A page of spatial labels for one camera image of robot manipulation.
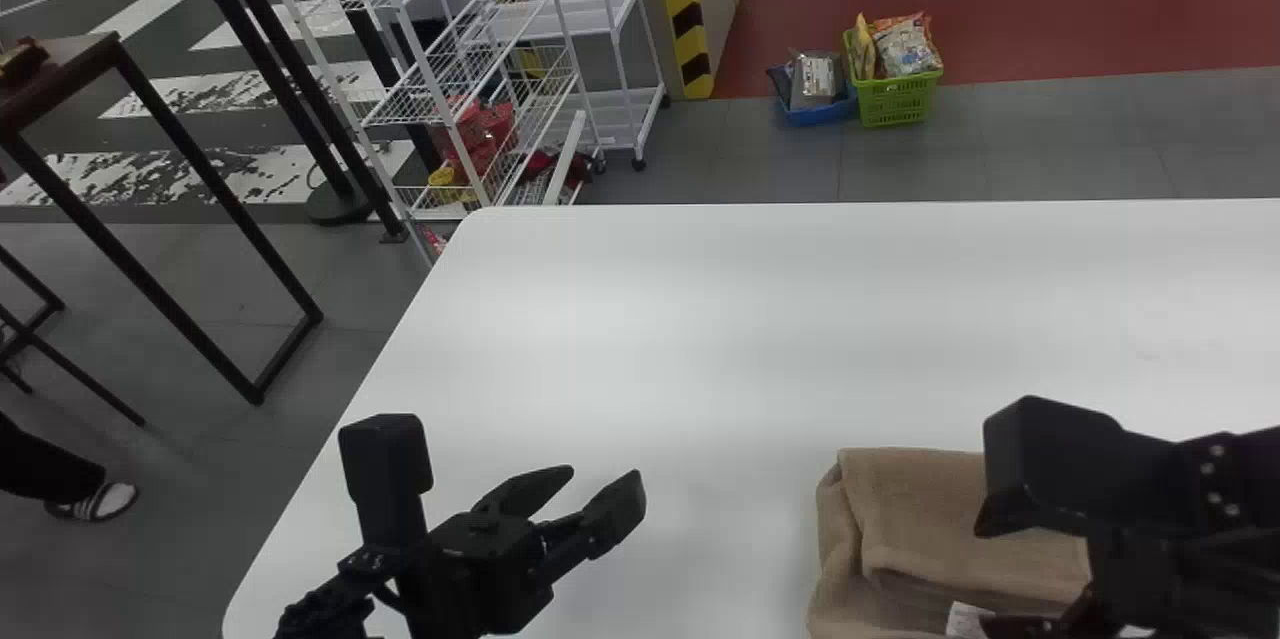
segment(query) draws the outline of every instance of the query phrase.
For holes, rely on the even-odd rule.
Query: gray floor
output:
[[[1280,68],[942,87],[924,124],[786,127],[777,101],[675,105],[650,169],[585,201],[1280,196]]]
[[[1268,68],[942,88],[928,123],[876,132],[790,129],[772,100],[677,102],[654,127],[649,170],[613,161],[584,200],[1280,196],[1277,99]],[[297,318],[229,225],[115,229],[246,369]],[[19,366],[37,396],[0,384],[0,410],[143,490],[101,526],[0,496],[0,634],[219,635],[241,575],[421,282],[410,248],[376,243],[374,225],[266,231],[328,321],[251,408],[73,228],[0,224],[0,243],[70,305],[46,337],[154,423],[132,428],[32,352]],[[0,301],[35,306],[8,277]]]

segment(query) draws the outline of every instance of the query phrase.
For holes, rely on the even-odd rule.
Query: towel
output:
[[[982,455],[842,449],[818,484],[810,636],[938,636],[956,601],[1061,613],[1089,581],[1084,542],[1039,529],[974,538],[986,493]]]

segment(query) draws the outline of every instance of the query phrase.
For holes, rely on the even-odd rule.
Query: person's foot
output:
[[[45,510],[58,519],[99,522],[124,514],[138,498],[138,488],[120,481],[108,481],[88,497],[73,505],[45,502]]]

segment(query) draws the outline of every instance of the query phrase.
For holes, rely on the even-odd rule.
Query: red floor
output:
[[[768,96],[768,65],[840,47],[859,12],[928,10],[951,85],[1280,64],[1276,1],[741,0],[713,96]]]

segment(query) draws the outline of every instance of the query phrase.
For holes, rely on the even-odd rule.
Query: stanchion base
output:
[[[306,213],[307,219],[312,224],[319,225],[342,225],[342,224],[356,224],[369,219],[369,215],[374,211],[374,202],[369,201],[365,192],[360,191],[360,184],[347,174],[347,181],[351,182],[349,196],[339,196],[338,192],[333,191],[333,184],[325,182],[311,192],[307,197]]]

